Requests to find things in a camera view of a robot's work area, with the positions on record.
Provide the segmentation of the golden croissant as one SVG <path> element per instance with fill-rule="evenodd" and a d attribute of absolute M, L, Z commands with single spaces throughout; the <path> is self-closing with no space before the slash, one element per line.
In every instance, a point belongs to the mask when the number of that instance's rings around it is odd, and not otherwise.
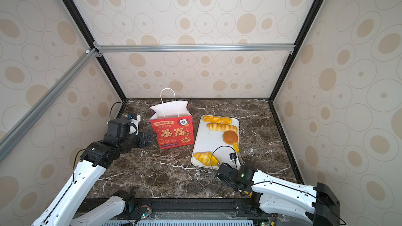
<path fill-rule="evenodd" d="M 209 166 L 208 165 L 208 154 L 211 152 L 201 152 L 201 153 L 195 153 L 193 155 L 193 157 L 198 160 L 199 162 L 201 162 L 203 165 L 205 166 Z"/>

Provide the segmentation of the red paper gift bag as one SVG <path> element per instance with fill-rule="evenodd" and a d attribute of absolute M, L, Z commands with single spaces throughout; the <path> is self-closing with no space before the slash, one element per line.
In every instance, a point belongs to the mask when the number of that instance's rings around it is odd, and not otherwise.
<path fill-rule="evenodd" d="M 161 150 L 195 143 L 193 117 L 185 100 L 164 101 L 163 92 L 173 91 L 165 88 L 160 92 L 161 103 L 151 107 L 153 116 L 150 123 L 157 134 Z"/>

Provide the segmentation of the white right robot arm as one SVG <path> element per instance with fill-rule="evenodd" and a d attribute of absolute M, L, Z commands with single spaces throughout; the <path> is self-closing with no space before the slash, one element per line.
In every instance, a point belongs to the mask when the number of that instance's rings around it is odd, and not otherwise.
<path fill-rule="evenodd" d="M 205 166 L 217 170 L 217 178 L 233 190 L 251 199 L 251 210 L 267 214 L 284 214 L 313 226 L 344 226 L 340 201 L 324 183 L 301 185 L 271 176 L 247 165 L 233 168 L 220 163 L 213 152 L 198 158 Z"/>

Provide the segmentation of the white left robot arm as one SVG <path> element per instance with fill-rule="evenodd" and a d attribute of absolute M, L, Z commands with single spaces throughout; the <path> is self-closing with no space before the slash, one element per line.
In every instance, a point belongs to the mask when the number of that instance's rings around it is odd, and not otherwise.
<path fill-rule="evenodd" d="M 121 154 L 133 148 L 152 145 L 152 131 L 138 131 L 140 120 L 140 115 L 128 115 L 123 119 L 109 121 L 104 138 L 91 143 L 84 150 L 72 176 L 33 224 L 35 226 L 101 226 L 115 216 L 134 214 L 136 211 L 134 196 L 120 190 L 90 212 L 74 218 L 91 188 Z"/>

